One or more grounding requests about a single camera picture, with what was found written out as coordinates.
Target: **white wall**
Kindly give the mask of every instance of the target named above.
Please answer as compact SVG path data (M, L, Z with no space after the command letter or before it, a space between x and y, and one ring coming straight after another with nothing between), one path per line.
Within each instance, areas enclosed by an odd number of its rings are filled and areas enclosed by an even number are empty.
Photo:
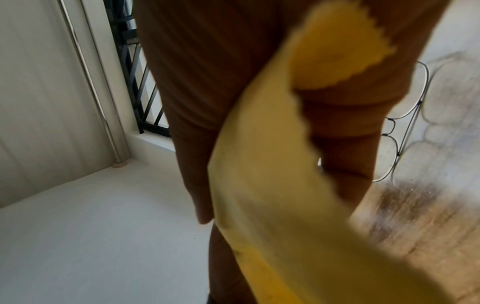
M67 6L123 158L130 152L78 0ZM2 2L0 207L110 166L113 153L55 0Z
M0 209L2 304L202 304L211 225L129 161Z

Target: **glossy surface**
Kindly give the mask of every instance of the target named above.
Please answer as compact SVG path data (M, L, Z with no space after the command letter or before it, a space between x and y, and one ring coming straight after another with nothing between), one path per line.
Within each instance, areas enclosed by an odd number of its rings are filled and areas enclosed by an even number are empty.
M407 147L352 217L462 304L480 303L479 15L479 1L459 0L444 16L421 59L431 84Z

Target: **skin crease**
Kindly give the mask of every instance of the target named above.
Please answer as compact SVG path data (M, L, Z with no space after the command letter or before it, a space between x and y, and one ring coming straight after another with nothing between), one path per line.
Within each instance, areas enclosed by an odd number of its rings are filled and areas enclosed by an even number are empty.
M207 163L234 101L313 0L136 0L137 31L156 80L186 188L200 223L214 217ZM322 167L352 210L370 187L383 120L408 92L416 60L446 0L364 0L397 47L381 64L334 87L298 91ZM210 295L255 303L229 245L213 225Z

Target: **floor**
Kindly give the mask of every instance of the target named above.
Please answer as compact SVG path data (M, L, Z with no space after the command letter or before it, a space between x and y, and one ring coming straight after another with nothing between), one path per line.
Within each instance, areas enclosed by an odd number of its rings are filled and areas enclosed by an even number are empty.
M205 303L210 228L178 178L99 171L0 209L0 303Z
M461 304L480 303L479 15L480 1L453 2L421 58L432 81L407 149L352 219Z

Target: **metal wire frame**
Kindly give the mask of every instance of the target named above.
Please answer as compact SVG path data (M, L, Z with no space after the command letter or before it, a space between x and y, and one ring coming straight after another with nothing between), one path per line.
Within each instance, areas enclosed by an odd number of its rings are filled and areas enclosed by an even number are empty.
M150 70L148 67L145 67L141 79L137 79L136 71L140 63L142 46L137 37L137 30L129 28L129 22L133 21L134 18L132 14L126 10L126 0L104 0L104 4L113 38L117 46L118 57L138 130L140 133L146 130L170 137L170 130L159 125L160 119L164 114L163 109L160 109L153 124L147 121L147 117L152 110L152 104L158 94L158 88L155 85L144 109L142 96L146 91L147 77ZM134 49L133 54L131 54L129 49Z
M390 169L382 177L380 177L378 179L374 179L373 180L374 183L375 182L380 182L380 181L386 179L397 167L397 165L400 161L400 158L401 158L403 152L405 151L405 148L407 146L407 141L410 137L410 134L412 133L412 130L413 130L414 126L415 126L415 122L417 122L417 118L419 117L419 114L421 112L422 103L425 100L425 96L427 94L427 90L429 88L431 79L430 79L430 70L429 70L428 66L426 64L424 64L423 62L420 62L420 61L418 63L423 66L423 68L425 69L425 74L426 74L425 82L423 84L422 93L421 93L418 101L405 114L403 114L402 116L400 116L398 118L390 118L390 117L386 118L388 121L391 121L393 123L393 127L390 130L390 132L382 133L382 136L389 137L390 139L393 140L394 145L395 145L395 158L393 159L393 164L390 167ZM410 121L408 122L405 133L403 134L403 137L402 137L402 139L400 141L400 144L399 144L398 141L392 136L392 133L397 126L397 120L404 119L405 117L409 116L410 114L412 114L411 117L410 117Z

